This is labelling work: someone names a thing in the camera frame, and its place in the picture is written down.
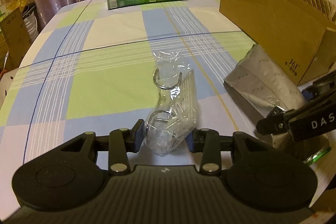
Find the silver foil tea bag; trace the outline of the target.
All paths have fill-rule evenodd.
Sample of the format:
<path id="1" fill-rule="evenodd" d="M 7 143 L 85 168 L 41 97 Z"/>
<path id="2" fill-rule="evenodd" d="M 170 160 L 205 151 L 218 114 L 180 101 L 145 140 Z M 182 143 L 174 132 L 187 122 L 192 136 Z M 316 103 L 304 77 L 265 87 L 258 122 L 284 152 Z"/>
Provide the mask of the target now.
<path id="1" fill-rule="evenodd" d="M 257 44 L 226 76 L 224 87 L 253 125 L 276 106 L 288 111 L 306 104 L 298 87 Z"/>

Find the clear plastic hook bag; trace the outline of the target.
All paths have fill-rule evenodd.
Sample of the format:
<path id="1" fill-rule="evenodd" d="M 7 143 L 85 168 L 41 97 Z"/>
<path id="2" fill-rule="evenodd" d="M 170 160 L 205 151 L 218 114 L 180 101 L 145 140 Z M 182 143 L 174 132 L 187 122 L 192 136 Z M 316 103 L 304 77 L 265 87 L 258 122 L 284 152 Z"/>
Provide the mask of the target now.
<path id="1" fill-rule="evenodd" d="M 148 149 L 166 156 L 196 128 L 199 118 L 195 73 L 178 52 L 156 52 L 153 83 L 158 101 L 146 120 Z"/>

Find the brown cardboard box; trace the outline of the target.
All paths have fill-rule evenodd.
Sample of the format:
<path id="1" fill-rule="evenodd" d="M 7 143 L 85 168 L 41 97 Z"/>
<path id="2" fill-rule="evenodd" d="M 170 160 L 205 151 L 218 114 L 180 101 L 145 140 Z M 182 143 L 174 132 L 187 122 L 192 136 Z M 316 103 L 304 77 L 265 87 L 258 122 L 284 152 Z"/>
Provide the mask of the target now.
<path id="1" fill-rule="evenodd" d="M 335 64 L 335 23 L 302 0 L 220 0 L 219 11 L 296 85 L 329 73 Z"/>

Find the cardboard boxes by wall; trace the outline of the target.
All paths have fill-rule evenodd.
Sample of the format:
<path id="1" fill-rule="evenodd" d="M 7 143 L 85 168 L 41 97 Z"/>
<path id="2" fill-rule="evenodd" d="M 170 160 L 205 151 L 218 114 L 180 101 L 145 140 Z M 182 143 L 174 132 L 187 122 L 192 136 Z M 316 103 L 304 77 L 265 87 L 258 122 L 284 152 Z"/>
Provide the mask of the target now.
<path id="1" fill-rule="evenodd" d="M 35 11 L 28 0 L 1 5 L 1 74 L 17 69 L 38 37 Z"/>

